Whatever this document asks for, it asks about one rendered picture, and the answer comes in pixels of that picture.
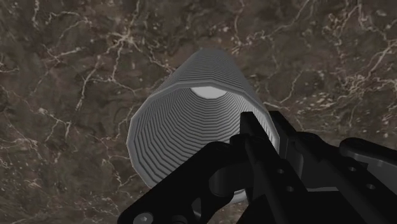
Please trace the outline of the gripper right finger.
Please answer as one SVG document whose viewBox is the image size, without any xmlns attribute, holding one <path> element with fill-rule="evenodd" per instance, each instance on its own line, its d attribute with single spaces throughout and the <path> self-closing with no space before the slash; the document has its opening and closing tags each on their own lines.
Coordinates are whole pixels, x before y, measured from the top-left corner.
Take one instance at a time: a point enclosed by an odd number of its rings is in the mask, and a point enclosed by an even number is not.
<svg viewBox="0 0 397 224">
<path fill-rule="evenodd" d="M 367 224 L 397 224 L 397 150 L 349 137 L 338 146 L 299 132 L 278 111 L 270 116 L 280 137 L 279 154 L 312 193 L 339 194 Z"/>
</svg>

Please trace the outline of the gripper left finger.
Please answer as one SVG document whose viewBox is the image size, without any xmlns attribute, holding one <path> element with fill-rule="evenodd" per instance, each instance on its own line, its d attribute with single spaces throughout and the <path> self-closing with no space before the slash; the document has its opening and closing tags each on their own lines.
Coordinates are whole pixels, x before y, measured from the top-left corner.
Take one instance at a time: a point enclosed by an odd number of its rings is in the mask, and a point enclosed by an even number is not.
<svg viewBox="0 0 397 224">
<path fill-rule="evenodd" d="M 229 143 L 206 144 L 124 210 L 118 224 L 207 224 L 237 190 L 249 206 L 236 224 L 307 224 L 307 190 L 252 112 Z"/>
</svg>

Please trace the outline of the grey ribbed cup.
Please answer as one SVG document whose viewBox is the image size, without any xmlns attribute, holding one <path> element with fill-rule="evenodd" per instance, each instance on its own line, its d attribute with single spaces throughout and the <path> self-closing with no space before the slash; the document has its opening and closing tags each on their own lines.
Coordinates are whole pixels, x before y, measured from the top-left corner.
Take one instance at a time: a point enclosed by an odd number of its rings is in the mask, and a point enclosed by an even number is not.
<svg viewBox="0 0 397 224">
<path fill-rule="evenodd" d="M 252 112 L 275 151 L 280 137 L 253 88 L 223 50 L 204 48 L 182 63 L 130 120 L 133 168 L 152 189 L 207 143 L 229 143 L 240 114 Z"/>
</svg>

